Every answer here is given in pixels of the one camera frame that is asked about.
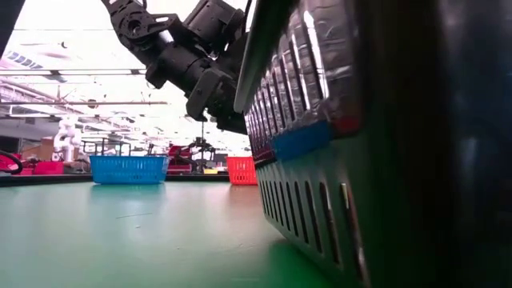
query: robotic arm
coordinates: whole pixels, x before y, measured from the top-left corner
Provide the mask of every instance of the robotic arm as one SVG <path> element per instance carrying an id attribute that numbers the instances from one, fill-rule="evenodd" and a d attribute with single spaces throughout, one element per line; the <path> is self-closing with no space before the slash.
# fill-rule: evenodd
<path id="1" fill-rule="evenodd" d="M 200 0 L 182 22 L 176 14 L 150 14 L 146 1 L 102 0 L 121 44 L 147 67 L 146 80 L 160 89 L 166 81 L 188 98 L 186 111 L 217 128 L 247 134 L 244 117 L 233 110 L 246 44 L 244 13 L 222 0 Z"/>

